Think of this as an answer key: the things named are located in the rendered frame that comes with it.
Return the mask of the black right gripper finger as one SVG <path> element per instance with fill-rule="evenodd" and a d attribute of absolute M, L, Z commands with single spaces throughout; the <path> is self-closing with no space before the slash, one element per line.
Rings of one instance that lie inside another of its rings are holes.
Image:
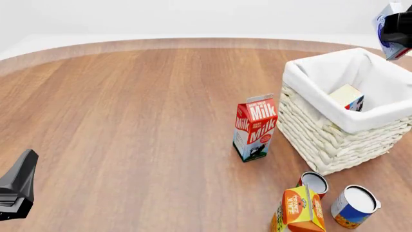
<path fill-rule="evenodd" d="M 380 32 L 380 40 L 385 43 L 400 44 L 412 48 L 412 5 L 405 12 L 385 17 Z"/>

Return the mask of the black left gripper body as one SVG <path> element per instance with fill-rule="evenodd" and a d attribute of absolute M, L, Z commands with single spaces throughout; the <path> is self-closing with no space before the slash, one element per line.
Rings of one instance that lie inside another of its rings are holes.
<path fill-rule="evenodd" d="M 0 188 L 0 222 L 26 218 L 33 206 L 33 191 Z"/>

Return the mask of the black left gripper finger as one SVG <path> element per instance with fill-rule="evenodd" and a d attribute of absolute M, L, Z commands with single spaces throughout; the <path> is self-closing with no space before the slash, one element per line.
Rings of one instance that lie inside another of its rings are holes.
<path fill-rule="evenodd" d="M 38 158 L 34 150 L 25 150 L 15 164 L 0 177 L 0 195 L 34 197 L 33 181 Z"/>

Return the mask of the white blue cream cheese box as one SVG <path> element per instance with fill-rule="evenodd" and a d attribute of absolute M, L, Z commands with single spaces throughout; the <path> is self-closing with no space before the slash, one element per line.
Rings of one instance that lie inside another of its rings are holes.
<path fill-rule="evenodd" d="M 385 43 L 380 40 L 380 32 L 384 26 L 385 17 L 405 11 L 407 11 L 407 9 L 405 10 L 403 8 L 400 0 L 389 0 L 388 5 L 386 5 L 386 7 L 384 7 L 384 9 L 373 19 L 375 34 L 388 61 L 396 61 L 412 50 L 412 48 L 405 48 L 400 44 Z"/>

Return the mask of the cream yellow butter box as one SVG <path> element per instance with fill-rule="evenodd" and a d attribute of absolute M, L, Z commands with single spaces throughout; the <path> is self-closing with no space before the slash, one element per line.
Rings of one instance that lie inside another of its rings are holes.
<path fill-rule="evenodd" d="M 345 110 L 362 111 L 363 109 L 364 94 L 350 84 L 341 86 L 329 96 Z"/>

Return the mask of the white cloth basket liner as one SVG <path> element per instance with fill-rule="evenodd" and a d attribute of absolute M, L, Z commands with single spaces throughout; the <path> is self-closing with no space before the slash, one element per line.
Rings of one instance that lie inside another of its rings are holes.
<path fill-rule="evenodd" d="M 362 48 L 288 61 L 283 82 L 348 133 L 412 116 L 412 72 Z M 361 111 L 330 98 L 345 84 L 364 95 Z"/>

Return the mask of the white woven basket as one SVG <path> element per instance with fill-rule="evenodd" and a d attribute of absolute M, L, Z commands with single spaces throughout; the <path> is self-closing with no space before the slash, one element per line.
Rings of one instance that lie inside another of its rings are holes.
<path fill-rule="evenodd" d="M 327 175 L 387 153 L 412 130 L 412 116 L 387 125 L 348 133 L 322 115 L 284 82 L 277 127 L 309 167 Z"/>

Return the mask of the red white milk carton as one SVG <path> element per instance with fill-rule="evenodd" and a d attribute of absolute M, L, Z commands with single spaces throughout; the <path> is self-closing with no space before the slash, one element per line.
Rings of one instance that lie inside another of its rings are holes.
<path fill-rule="evenodd" d="M 277 118 L 273 94 L 248 98 L 238 104 L 232 144 L 242 162 L 267 155 Z"/>

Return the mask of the red label tin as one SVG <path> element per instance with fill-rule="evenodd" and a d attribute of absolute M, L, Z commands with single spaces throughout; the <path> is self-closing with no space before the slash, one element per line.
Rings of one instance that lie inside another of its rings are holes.
<path fill-rule="evenodd" d="M 306 171 L 301 175 L 296 187 L 304 185 L 308 185 L 312 191 L 319 195 L 320 199 L 323 199 L 329 190 L 326 179 L 314 171 Z"/>

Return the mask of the blue orange label tin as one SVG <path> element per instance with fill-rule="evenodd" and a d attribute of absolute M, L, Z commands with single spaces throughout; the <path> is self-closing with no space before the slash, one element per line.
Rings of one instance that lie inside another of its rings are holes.
<path fill-rule="evenodd" d="M 342 227 L 355 229 L 381 207 L 380 201 L 365 187 L 349 185 L 331 205 L 331 214 Z"/>

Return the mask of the orange juice carton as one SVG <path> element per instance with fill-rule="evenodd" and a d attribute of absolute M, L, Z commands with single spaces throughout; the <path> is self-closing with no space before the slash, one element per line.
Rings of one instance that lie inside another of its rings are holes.
<path fill-rule="evenodd" d="M 270 232 L 326 232 L 320 196 L 307 185 L 286 189 Z"/>

